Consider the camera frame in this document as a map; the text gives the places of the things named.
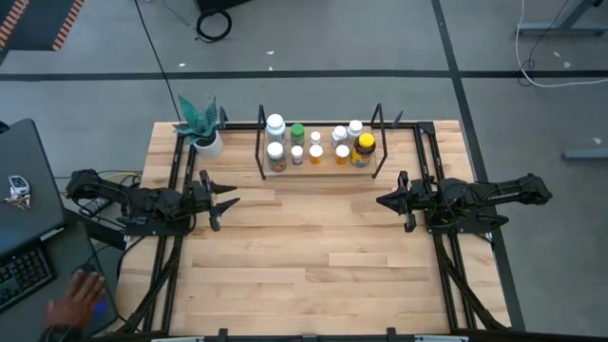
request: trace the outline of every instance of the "green bottle cap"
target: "green bottle cap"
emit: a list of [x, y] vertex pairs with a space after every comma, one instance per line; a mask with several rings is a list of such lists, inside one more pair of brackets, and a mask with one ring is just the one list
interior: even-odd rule
[[304, 136], [304, 126], [302, 123], [294, 123], [292, 125], [292, 137], [303, 137]]

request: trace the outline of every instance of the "white cable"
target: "white cable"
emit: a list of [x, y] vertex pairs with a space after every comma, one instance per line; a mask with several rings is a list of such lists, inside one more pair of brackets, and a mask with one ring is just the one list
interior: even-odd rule
[[539, 83], [534, 82], [530, 78], [530, 76], [528, 76], [528, 74], [525, 73], [525, 70], [523, 70], [522, 61], [520, 60], [520, 49], [519, 49], [520, 27], [522, 26], [522, 22], [523, 22], [524, 8], [525, 8], [525, 0], [522, 0], [522, 15], [520, 16], [520, 23], [517, 25], [517, 32], [515, 32], [515, 56], [517, 57], [517, 64], [518, 64], [518, 66], [520, 66], [520, 70], [522, 71], [523, 76], [525, 77], [526, 80], [528, 80], [529, 83], [531, 83], [534, 86], [540, 86], [540, 87], [560, 87], [560, 86], [589, 86], [589, 85], [597, 85], [600, 83], [608, 82], [608, 79], [589, 81], [589, 82], [570, 82], [570, 83], [565, 83], [565, 84], [560, 84], [560, 85], [541, 85]]

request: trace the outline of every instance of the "person's arm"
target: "person's arm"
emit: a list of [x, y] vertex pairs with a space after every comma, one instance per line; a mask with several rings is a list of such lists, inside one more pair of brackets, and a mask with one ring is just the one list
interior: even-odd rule
[[66, 293], [59, 300], [50, 300], [45, 332], [40, 342], [68, 342], [82, 337], [97, 303], [105, 295], [105, 279], [97, 273], [74, 273]]

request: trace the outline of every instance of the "pill bottle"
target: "pill bottle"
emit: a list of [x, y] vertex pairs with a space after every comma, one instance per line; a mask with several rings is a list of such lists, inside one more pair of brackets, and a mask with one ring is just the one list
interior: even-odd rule
[[315, 131], [311, 133], [311, 146], [321, 144], [321, 133]]
[[292, 162], [294, 165], [300, 165], [304, 160], [304, 149], [301, 146], [292, 147]]
[[283, 117], [273, 114], [266, 120], [266, 132], [268, 132], [268, 142], [279, 142], [285, 144], [285, 122]]
[[346, 128], [343, 125], [336, 126], [332, 132], [332, 147], [345, 144], [347, 139]]
[[354, 142], [361, 135], [361, 131], [363, 131], [363, 124], [358, 120], [353, 120], [349, 123], [349, 128], [346, 130], [347, 133], [347, 146], [352, 147]]
[[351, 163], [356, 167], [367, 166], [373, 157], [373, 151], [376, 149], [376, 142], [370, 133], [363, 133], [354, 142], [354, 147], [351, 153]]
[[346, 145], [339, 145], [335, 148], [335, 162], [339, 164], [346, 163], [349, 159], [351, 150]]
[[304, 147], [304, 126], [302, 123], [294, 123], [292, 125], [292, 146]]
[[268, 152], [268, 164], [270, 169], [275, 172], [281, 172], [287, 167], [287, 161], [285, 161], [285, 153], [283, 152], [283, 145], [280, 142], [271, 142], [268, 144], [266, 149]]
[[323, 147], [319, 145], [311, 146], [311, 163], [318, 164], [321, 162], [321, 156], [323, 156]]

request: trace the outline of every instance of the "concrete floor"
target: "concrete floor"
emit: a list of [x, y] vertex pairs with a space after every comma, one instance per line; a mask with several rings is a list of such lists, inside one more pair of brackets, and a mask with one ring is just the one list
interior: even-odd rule
[[[165, 0], [194, 23], [192, 0]], [[165, 70], [447, 70], [426, 0], [255, 0], [231, 9], [234, 27], [205, 45], [160, 0], [141, 1]], [[562, 2], [528, 1], [525, 18], [552, 21]], [[516, 70], [519, 1], [441, 2], [460, 70]], [[608, 6], [583, 20], [608, 22]], [[210, 21], [218, 29], [221, 21]], [[521, 51], [535, 40], [525, 38]], [[608, 69], [608, 38], [547, 38], [537, 69]], [[87, 0], [59, 52], [12, 51], [0, 74], [159, 72], [132, 0]], [[560, 83], [561, 79], [539, 79]], [[503, 228], [526, 329], [608, 336], [608, 200], [605, 162], [565, 162], [568, 146], [608, 143], [608, 84], [540, 89], [515, 79], [463, 80], [491, 181], [527, 172], [555, 198], [543, 207], [506, 205]], [[367, 118], [376, 103], [404, 120], [461, 119], [448, 78], [172, 80], [197, 106], [213, 96], [230, 120], [253, 120], [257, 105], [288, 119]], [[1, 120], [33, 118], [53, 172], [142, 169], [153, 122], [175, 121], [164, 81], [0, 82]]]

